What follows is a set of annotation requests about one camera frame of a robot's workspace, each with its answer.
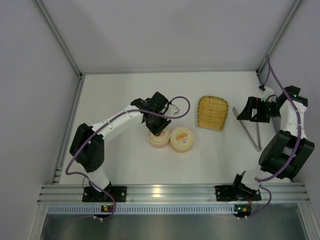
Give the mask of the cream lid pink label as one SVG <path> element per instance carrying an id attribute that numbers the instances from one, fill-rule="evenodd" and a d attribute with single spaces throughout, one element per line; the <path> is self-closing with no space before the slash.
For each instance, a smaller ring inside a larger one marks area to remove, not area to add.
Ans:
<path id="1" fill-rule="evenodd" d="M 169 143 L 171 137 L 171 131 L 166 127 L 159 136 L 154 135 L 151 131 L 148 132 L 149 143 L 154 143 L 161 145 L 164 143 Z"/>

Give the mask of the cream lid orange label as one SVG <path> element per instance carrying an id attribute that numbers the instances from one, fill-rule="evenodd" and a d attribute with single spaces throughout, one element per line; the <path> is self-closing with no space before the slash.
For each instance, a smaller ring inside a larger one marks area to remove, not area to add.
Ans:
<path id="1" fill-rule="evenodd" d="M 174 129 L 170 134 L 170 144 L 186 148 L 192 146 L 194 143 L 193 132 L 185 127 L 178 127 Z"/>

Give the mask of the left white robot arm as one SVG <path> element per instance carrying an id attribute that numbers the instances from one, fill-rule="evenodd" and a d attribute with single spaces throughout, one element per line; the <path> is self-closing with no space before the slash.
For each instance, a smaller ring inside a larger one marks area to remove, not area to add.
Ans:
<path id="1" fill-rule="evenodd" d="M 170 103 L 161 93 L 156 92 L 151 98 L 133 100 L 123 111 L 106 120 L 78 126 L 69 153 L 83 167 L 93 189 L 99 193 L 109 192 L 112 186 L 102 170 L 105 144 L 129 128 L 143 123 L 152 135 L 160 136 L 171 123 L 170 119 L 162 117 Z"/>

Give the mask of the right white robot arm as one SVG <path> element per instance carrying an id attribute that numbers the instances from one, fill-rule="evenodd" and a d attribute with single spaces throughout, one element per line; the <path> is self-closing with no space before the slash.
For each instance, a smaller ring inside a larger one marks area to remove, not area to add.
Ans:
<path id="1" fill-rule="evenodd" d="M 249 97 L 241 113 L 233 109 L 239 122 L 269 123 L 271 118 L 280 118 L 280 129 L 262 151 L 258 166 L 236 175 L 232 184 L 234 190 L 253 195 L 263 182 L 258 178 L 260 172 L 271 174 L 264 179 L 266 182 L 274 178 L 292 180 L 310 157 L 315 144 L 307 139 L 304 130 L 308 100 L 299 93 L 300 88 L 287 86 L 275 101 L 271 101 L 273 90 L 267 87 L 261 98 Z"/>

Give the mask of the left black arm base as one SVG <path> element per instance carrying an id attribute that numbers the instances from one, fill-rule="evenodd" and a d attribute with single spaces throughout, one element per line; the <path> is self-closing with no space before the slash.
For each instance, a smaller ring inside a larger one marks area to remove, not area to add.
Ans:
<path id="1" fill-rule="evenodd" d="M 112 186 L 109 194 L 117 203 L 126 202 L 127 187 L 126 186 Z M 82 202 L 84 203 L 111 203 L 112 199 L 105 193 L 96 190 L 92 186 L 86 186 L 83 190 Z"/>

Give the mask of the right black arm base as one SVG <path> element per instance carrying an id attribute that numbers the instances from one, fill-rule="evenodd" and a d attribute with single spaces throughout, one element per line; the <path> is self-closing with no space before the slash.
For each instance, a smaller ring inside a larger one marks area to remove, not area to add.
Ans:
<path id="1" fill-rule="evenodd" d="M 215 187 L 216 200 L 218 202 L 232 201 L 261 201 L 262 197 L 259 190 L 250 188 L 239 188 L 233 185 L 216 185 Z"/>

